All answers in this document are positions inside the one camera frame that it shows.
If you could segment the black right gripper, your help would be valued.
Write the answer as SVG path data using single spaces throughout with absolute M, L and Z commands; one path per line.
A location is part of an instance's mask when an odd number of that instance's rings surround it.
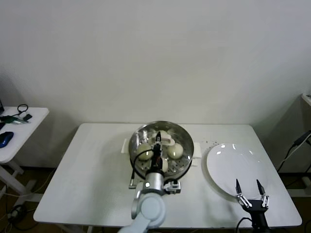
M 265 212 L 269 207 L 269 195 L 266 194 L 264 187 L 257 180 L 257 186 L 261 195 L 261 200 L 248 200 L 241 190 L 240 183 L 236 179 L 236 193 L 239 204 L 251 216 L 253 231 L 269 231 L 269 226 L 265 217 Z

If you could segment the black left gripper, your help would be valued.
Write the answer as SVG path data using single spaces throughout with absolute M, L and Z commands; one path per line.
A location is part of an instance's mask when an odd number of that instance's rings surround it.
M 161 131 L 158 131 L 155 136 L 155 145 L 153 147 L 153 156 L 151 158 L 152 172 L 162 172 L 163 171 L 163 161 L 161 158 L 162 147 L 161 147 Z

